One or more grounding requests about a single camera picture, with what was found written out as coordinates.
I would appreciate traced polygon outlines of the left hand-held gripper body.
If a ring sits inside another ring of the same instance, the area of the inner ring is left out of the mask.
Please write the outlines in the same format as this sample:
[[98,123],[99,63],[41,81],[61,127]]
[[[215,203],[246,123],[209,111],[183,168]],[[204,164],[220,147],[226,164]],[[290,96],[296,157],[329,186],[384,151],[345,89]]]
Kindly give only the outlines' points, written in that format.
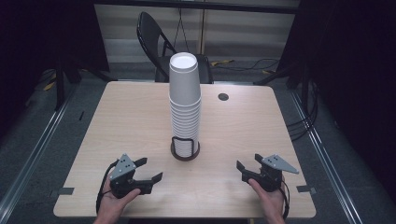
[[110,176],[112,194],[118,199],[123,198],[133,189],[140,189],[140,195],[150,194],[153,185],[150,180],[135,180],[134,174],[138,167],[127,154],[123,154]]

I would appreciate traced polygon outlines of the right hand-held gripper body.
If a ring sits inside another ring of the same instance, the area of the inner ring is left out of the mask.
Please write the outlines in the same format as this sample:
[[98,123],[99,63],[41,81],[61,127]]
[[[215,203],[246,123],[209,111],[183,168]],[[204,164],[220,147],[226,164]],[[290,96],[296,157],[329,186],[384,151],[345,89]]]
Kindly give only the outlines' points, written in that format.
[[242,181],[248,182],[249,179],[256,180],[260,186],[266,191],[276,191],[281,188],[283,180],[283,172],[292,174],[299,174],[299,171],[282,159],[279,155],[274,154],[268,157],[263,157],[263,165],[258,173],[249,171],[245,168],[242,174]]

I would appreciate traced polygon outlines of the stack of white paper cups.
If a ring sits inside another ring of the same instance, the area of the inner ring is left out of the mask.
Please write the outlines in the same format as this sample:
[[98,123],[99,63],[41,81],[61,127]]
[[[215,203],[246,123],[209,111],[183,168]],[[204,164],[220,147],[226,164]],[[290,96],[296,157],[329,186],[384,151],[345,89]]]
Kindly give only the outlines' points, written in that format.
[[[199,139],[201,88],[196,57],[188,52],[173,55],[169,63],[169,101],[173,136]],[[190,144],[177,145],[177,154],[190,155]]]

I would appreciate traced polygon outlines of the person's right hand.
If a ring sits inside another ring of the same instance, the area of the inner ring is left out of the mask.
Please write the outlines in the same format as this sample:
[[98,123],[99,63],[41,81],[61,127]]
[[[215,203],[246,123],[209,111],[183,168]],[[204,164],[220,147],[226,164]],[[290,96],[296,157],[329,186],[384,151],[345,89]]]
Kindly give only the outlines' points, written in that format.
[[248,183],[259,197],[265,221],[268,224],[286,224],[283,218],[284,198],[281,192],[267,192],[254,179],[249,179]]

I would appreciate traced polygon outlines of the person's left hand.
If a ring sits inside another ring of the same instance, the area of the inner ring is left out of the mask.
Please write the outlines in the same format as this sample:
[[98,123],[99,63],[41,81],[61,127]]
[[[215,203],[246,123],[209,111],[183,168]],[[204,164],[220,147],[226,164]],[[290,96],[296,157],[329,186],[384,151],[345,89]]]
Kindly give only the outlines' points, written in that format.
[[133,189],[126,196],[118,199],[112,194],[107,180],[102,188],[102,193],[99,211],[93,224],[117,224],[124,208],[140,194],[140,189]]

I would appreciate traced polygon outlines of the black metal stand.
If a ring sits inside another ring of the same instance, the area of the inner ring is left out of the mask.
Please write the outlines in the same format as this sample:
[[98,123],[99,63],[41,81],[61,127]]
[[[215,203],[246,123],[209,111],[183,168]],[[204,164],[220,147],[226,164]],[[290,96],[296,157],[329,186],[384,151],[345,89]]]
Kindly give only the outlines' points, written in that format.
[[73,55],[60,55],[56,60],[55,67],[57,93],[57,101],[55,106],[56,111],[58,111],[65,102],[64,78],[67,77],[70,83],[79,83],[81,81],[81,75],[78,71],[79,68],[87,70],[105,82],[116,81],[115,78],[105,75],[100,70],[94,68],[88,63],[83,62],[81,59]]

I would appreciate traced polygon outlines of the black folding chair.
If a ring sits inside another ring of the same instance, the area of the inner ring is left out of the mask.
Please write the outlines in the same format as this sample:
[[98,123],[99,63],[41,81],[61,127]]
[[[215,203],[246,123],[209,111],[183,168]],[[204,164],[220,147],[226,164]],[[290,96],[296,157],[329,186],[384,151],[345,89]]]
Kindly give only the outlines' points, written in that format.
[[145,11],[138,16],[136,34],[149,60],[155,66],[155,81],[169,82],[170,58],[177,53],[160,25]]

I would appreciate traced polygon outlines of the metal floor rail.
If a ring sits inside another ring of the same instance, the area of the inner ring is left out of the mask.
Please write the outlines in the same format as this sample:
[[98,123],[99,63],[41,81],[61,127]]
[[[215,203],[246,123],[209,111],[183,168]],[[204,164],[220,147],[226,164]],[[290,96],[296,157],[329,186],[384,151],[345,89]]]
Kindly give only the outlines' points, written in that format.
[[56,105],[56,109],[51,114],[45,129],[40,133],[35,146],[32,147],[29,156],[22,161],[23,166],[15,174],[15,178],[0,200],[0,224],[7,224],[52,136],[56,132],[75,91],[76,89],[72,88],[65,99],[59,105]]
[[349,224],[363,224],[361,220],[361,216],[350,197],[350,194],[347,192],[347,189],[341,180],[339,174],[337,173],[331,158],[324,146],[319,134],[314,126],[313,121],[308,117],[308,114],[304,112],[303,109],[303,101],[296,91],[292,91],[290,93],[291,98],[294,102],[294,105],[298,111],[300,118],[303,121],[305,130],[308,133],[309,139],[314,146],[315,151],[318,154],[318,158],[324,168],[324,171],[329,178],[329,181],[332,185],[332,189],[336,195],[336,198],[340,205],[342,206],[344,213],[346,214],[346,218],[348,219]]

